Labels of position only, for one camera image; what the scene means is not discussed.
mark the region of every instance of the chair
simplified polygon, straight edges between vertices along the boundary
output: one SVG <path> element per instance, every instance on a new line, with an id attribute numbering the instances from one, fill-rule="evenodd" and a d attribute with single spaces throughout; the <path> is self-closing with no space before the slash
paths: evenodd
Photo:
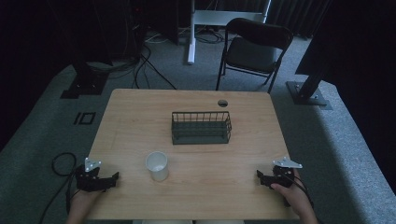
<path id="1" fill-rule="evenodd" d="M 229 33 L 237 35 L 231 41 L 230 47 L 228 47 Z M 273 77 L 267 91 L 270 93 L 283 55 L 292 39 L 293 34 L 285 27 L 243 18 L 236 18 L 228 22 L 225 29 L 224 49 L 216 91 L 219 90 L 220 78 L 225 76 L 225 70 L 232 69 L 265 77 L 263 85 Z"/>

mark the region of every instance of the desk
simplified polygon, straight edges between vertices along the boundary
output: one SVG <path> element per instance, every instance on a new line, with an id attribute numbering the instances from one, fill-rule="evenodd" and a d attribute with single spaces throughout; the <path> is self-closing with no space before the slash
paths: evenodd
<path id="1" fill-rule="evenodd" d="M 271 0 L 265 1 L 262 12 L 236 12 L 236 11 L 214 11 L 195 10 L 195 0 L 191 0 L 191 36 L 189 47 L 188 64 L 195 62 L 195 25 L 221 25 L 225 26 L 234 18 L 245 18 L 252 21 L 265 22 Z"/>
<path id="2" fill-rule="evenodd" d="M 227 107 L 218 106 L 226 100 Z M 230 112 L 229 144 L 173 145 L 173 111 Z M 168 156 L 169 176 L 150 178 L 147 155 Z M 256 176 L 272 174 L 288 156 L 266 92 L 114 90 L 90 158 L 101 177 L 120 172 L 118 185 L 99 198 L 89 219 L 288 219 L 282 197 Z"/>

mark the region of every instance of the white cup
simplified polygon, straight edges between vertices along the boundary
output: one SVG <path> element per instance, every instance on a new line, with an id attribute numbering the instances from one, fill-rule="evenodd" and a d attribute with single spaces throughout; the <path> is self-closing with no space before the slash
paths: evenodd
<path id="1" fill-rule="evenodd" d="M 146 157 L 146 167 L 153 180 L 163 181 L 168 177 L 168 158 L 161 151 L 151 152 Z"/>

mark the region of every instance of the wire basket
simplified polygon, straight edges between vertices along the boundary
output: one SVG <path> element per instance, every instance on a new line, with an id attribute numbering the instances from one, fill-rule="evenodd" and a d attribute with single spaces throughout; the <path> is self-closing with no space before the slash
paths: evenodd
<path id="1" fill-rule="evenodd" d="M 226 144 L 231 137 L 228 111 L 173 112 L 172 141 L 182 144 Z"/>

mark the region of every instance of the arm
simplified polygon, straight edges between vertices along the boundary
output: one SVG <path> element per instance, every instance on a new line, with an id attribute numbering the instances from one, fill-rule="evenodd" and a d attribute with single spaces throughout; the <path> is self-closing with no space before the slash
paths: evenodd
<path id="1" fill-rule="evenodd" d="M 77 192 L 71 200 L 66 224 L 83 223 L 101 193 L 102 191 L 87 192 L 84 190 Z"/>
<path id="2" fill-rule="evenodd" d="M 295 176 L 300 178 L 300 175 L 294 170 Z M 303 185 L 300 180 L 295 179 L 301 186 Z M 300 217 L 303 224 L 318 224 L 317 217 L 314 209 L 311 206 L 305 193 L 299 189 L 296 185 L 291 185 L 290 188 L 285 188 L 278 184 L 272 184 L 271 187 L 282 194 L 286 200 L 288 200 L 293 211 Z"/>

